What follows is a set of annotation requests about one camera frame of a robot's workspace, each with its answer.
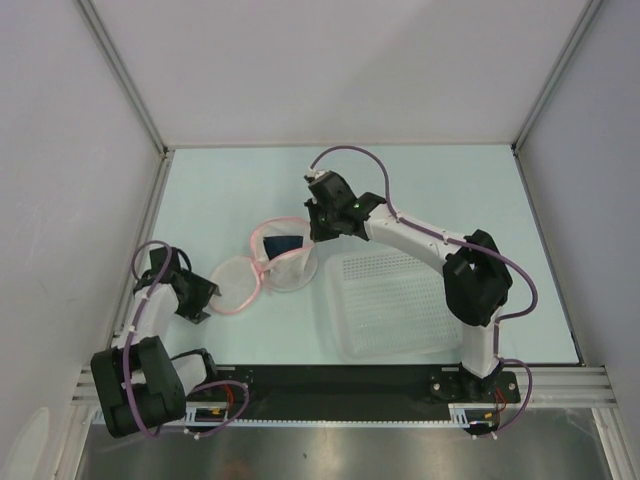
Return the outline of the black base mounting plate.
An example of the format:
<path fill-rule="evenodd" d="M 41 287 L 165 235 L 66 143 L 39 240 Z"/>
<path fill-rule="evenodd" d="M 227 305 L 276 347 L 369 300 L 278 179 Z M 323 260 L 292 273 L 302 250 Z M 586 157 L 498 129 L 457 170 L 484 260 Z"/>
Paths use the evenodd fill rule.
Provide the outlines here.
<path fill-rule="evenodd" d="M 236 365 L 220 366 L 220 380 L 248 386 L 250 415 L 351 415 L 416 418 L 428 405 L 515 406 L 521 392 L 514 373 L 487 384 L 457 365 Z"/>

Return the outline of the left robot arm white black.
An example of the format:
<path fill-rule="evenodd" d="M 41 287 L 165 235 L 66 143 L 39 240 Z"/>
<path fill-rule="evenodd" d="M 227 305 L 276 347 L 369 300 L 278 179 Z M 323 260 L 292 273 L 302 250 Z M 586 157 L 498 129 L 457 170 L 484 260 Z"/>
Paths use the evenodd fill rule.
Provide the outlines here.
<path fill-rule="evenodd" d="M 149 268 L 133 272 L 133 309 L 120 337 L 93 355 L 90 370 L 106 427 L 114 438 L 136 433 L 148 437 L 186 414 L 193 393 L 207 400 L 221 387 L 212 355 L 204 348 L 170 354 L 164 339 L 170 321 L 180 317 L 198 325 L 210 317 L 217 284 L 196 274 L 181 249 L 162 241 L 149 250 Z"/>

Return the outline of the dark blue lace bra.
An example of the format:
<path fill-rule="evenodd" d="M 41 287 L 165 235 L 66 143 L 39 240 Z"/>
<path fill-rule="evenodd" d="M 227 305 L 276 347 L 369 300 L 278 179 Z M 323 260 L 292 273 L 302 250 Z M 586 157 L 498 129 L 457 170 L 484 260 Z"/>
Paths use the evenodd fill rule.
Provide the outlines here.
<path fill-rule="evenodd" d="M 304 247 L 304 238 L 301 235 L 273 235 L 265 236 L 262 243 L 271 261 L 290 252 L 299 253 Z"/>

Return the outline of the white perforated plastic tray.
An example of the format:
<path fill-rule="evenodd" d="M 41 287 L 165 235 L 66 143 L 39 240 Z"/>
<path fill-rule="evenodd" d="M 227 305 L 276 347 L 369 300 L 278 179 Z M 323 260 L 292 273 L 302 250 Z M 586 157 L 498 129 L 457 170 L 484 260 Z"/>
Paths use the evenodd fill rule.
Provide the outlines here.
<path fill-rule="evenodd" d="M 351 252 L 325 263 L 337 348 L 349 361 L 391 360 L 459 349 L 462 323 L 440 275 L 398 250 Z"/>

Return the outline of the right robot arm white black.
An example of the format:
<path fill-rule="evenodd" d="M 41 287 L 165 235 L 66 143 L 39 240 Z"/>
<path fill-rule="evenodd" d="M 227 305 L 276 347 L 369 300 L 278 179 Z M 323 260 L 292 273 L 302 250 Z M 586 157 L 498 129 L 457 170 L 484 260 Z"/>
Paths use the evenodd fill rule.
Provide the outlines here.
<path fill-rule="evenodd" d="M 380 195 L 356 196 L 334 171 L 310 171 L 305 181 L 314 242 L 356 237 L 392 247 L 441 275 L 446 305 L 462 322 L 462 391 L 473 401 L 486 400 L 496 391 L 501 370 L 494 325 L 513 285 L 493 238 L 481 230 L 451 235 L 402 215 Z"/>

